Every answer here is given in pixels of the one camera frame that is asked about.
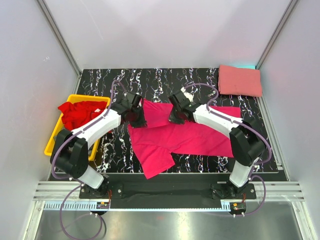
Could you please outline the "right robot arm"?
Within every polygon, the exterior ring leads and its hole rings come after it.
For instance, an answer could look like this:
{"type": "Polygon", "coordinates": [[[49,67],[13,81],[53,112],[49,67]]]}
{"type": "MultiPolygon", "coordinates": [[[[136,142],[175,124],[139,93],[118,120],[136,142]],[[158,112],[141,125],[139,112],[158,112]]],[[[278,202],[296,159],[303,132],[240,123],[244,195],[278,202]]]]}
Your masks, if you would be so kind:
{"type": "Polygon", "coordinates": [[[261,155],[271,147],[258,132],[256,120],[242,119],[216,110],[210,103],[193,101],[193,96],[185,88],[168,97],[172,104],[168,120],[174,124],[186,121],[204,125],[218,131],[230,140],[231,152],[235,159],[233,170],[226,183],[216,184],[212,192],[218,199],[239,198],[245,192],[255,164],[261,155]]]}

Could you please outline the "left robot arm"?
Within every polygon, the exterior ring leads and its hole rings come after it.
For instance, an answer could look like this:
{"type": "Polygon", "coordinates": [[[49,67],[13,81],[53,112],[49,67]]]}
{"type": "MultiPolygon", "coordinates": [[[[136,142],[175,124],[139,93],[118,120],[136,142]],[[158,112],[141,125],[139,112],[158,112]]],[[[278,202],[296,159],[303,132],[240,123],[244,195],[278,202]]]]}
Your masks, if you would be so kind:
{"type": "Polygon", "coordinates": [[[89,148],[124,123],[129,123],[133,128],[146,127],[143,104],[141,95],[129,91],[85,125],[72,131],[62,129],[56,136],[50,157],[51,166],[89,186],[95,197],[103,198],[108,193],[108,180],[89,166],[89,148]]]}

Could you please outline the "magenta pink t shirt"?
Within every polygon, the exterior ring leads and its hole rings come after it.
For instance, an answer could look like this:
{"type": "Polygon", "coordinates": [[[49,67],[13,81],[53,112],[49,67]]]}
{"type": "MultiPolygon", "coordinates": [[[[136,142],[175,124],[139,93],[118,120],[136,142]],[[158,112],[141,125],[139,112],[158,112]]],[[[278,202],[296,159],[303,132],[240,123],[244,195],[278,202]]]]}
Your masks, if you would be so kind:
{"type": "Polygon", "coordinates": [[[144,101],[146,127],[127,127],[134,154],[144,176],[154,176],[174,166],[172,154],[232,157],[230,140],[222,133],[194,122],[169,122],[170,103],[144,101]]]}

